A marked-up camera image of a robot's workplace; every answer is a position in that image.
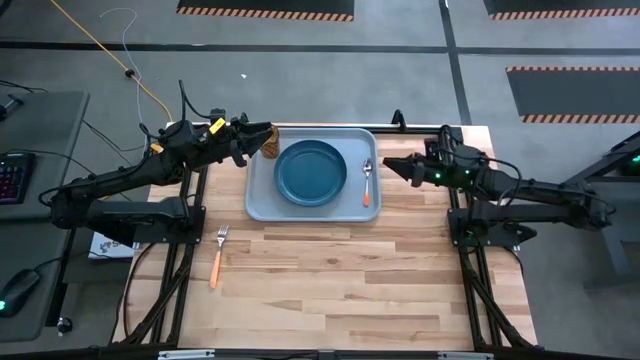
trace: fork handle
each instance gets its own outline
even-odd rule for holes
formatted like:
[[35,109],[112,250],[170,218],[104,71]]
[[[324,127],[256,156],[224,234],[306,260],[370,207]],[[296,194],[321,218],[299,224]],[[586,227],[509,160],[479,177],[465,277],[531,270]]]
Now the fork handle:
[[220,272],[220,249],[216,253],[216,261],[213,262],[213,270],[211,270],[211,279],[209,279],[209,287],[215,289],[218,285],[218,273]]

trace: keyboard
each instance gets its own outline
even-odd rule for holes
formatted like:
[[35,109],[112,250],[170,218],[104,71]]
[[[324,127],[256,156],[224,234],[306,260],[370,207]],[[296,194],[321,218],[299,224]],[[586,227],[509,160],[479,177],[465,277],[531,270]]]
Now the keyboard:
[[35,154],[0,154],[0,205],[22,204],[35,164]]

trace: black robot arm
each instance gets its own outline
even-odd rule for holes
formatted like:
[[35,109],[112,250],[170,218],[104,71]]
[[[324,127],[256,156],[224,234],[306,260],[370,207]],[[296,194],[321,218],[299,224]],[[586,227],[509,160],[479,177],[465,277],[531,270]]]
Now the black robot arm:
[[[553,184],[511,177],[489,166],[497,160],[476,148],[457,143],[444,136],[446,133],[446,127],[443,127],[437,141],[425,140],[424,155],[415,153],[405,158],[385,158],[383,163],[405,180],[410,180],[414,187],[428,182],[471,194],[469,209],[452,209],[449,216],[450,225],[473,235],[467,237],[477,240],[488,235],[490,228],[507,224],[506,231],[517,235],[517,240],[503,244],[517,245],[535,236],[534,230],[520,226],[520,222],[563,222],[587,230],[610,224],[609,215],[613,210],[587,183]],[[538,204],[501,206],[489,202],[501,202],[505,198]]]
[[250,124],[242,114],[229,125],[222,119],[213,125],[194,125],[183,120],[162,130],[159,136],[148,132],[147,135],[157,144],[153,146],[154,151],[145,153],[139,164],[75,179],[41,194],[42,199],[43,195],[55,192],[49,202],[42,201],[51,207],[52,223],[62,229],[88,227],[126,245],[134,241],[136,231],[141,229],[176,234],[178,242],[178,238],[189,232],[198,212],[187,205],[186,199],[170,197],[158,203],[99,199],[146,185],[177,184],[187,170],[199,171],[228,157],[237,166],[246,166],[243,155],[253,156],[272,135],[272,130],[271,123]]

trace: light blue tray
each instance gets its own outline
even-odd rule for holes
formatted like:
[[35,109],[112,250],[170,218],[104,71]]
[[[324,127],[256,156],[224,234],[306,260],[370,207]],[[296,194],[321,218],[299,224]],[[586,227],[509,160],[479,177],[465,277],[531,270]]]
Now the light blue tray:
[[[277,159],[265,159],[261,152],[249,162],[245,208],[259,221],[367,222],[382,207],[376,138],[364,129],[286,128],[280,131],[280,152],[302,140],[320,140],[335,147],[347,165],[347,181],[340,194],[330,203],[304,207],[285,199],[274,182]],[[364,160],[370,157],[373,171],[369,177],[369,207],[364,207]]]

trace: blue plate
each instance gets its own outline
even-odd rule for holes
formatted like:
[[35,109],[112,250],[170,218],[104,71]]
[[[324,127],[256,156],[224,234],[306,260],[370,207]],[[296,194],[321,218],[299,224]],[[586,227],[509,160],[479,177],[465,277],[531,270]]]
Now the blue plate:
[[304,140],[286,148],[274,171],[276,188],[287,200],[302,206],[331,202],[347,180],[347,165],[333,146]]

